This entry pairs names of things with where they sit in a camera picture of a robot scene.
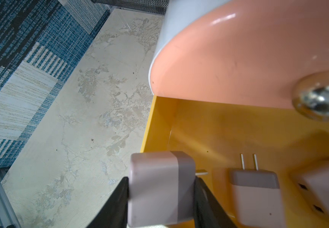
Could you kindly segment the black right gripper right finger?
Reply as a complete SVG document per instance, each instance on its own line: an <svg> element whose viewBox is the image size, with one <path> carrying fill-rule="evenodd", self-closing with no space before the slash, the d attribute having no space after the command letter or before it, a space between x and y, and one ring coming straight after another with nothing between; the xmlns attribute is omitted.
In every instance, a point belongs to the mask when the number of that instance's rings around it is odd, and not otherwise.
<svg viewBox="0 0 329 228"><path fill-rule="evenodd" d="M194 222L196 228L237 228L202 178L195 178Z"/></svg>

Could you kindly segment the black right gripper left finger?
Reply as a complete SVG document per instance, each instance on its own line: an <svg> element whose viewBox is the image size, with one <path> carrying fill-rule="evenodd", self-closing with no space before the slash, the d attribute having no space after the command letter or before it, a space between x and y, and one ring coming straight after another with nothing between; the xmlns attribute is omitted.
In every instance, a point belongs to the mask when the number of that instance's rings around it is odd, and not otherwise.
<svg viewBox="0 0 329 228"><path fill-rule="evenodd" d="M129 178L123 177L87 228L126 228Z"/></svg>

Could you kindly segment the pink plug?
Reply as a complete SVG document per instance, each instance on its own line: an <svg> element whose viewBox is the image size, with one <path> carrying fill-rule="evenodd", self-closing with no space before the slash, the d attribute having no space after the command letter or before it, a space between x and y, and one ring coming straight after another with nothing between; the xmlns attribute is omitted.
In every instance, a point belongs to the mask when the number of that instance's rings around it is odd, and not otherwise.
<svg viewBox="0 0 329 228"><path fill-rule="evenodd" d="M237 221L249 228L285 228L287 226L280 185L276 173L260 170L257 156L254 168L230 169L230 185Z"/></svg>
<svg viewBox="0 0 329 228"><path fill-rule="evenodd" d="M297 169L290 177L312 211L329 221L329 158Z"/></svg>
<svg viewBox="0 0 329 228"><path fill-rule="evenodd" d="M173 225L194 217L195 178L207 175L182 151L132 154L127 222L132 228Z"/></svg>

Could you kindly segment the yellow drawer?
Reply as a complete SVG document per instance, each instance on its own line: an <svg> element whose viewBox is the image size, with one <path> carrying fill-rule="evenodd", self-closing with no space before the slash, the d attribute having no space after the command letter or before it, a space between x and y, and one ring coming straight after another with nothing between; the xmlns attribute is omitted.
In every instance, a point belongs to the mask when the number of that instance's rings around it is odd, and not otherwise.
<svg viewBox="0 0 329 228"><path fill-rule="evenodd" d="M329 122L293 109L230 105L154 97L141 152L183 151L232 221L236 221L229 169L258 166L277 174L289 228L329 228L316 215L289 174L329 157Z"/></svg>

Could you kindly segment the white round drawer cabinet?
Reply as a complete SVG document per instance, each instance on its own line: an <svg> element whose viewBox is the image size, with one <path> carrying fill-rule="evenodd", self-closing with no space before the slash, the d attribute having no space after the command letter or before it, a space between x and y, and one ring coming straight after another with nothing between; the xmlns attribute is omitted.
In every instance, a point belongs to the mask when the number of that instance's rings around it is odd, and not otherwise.
<svg viewBox="0 0 329 228"><path fill-rule="evenodd" d="M173 0L169 1L164 15L163 24L158 37L156 50L149 68L148 78L154 62L162 49L183 29L195 20L220 7L229 0Z"/></svg>

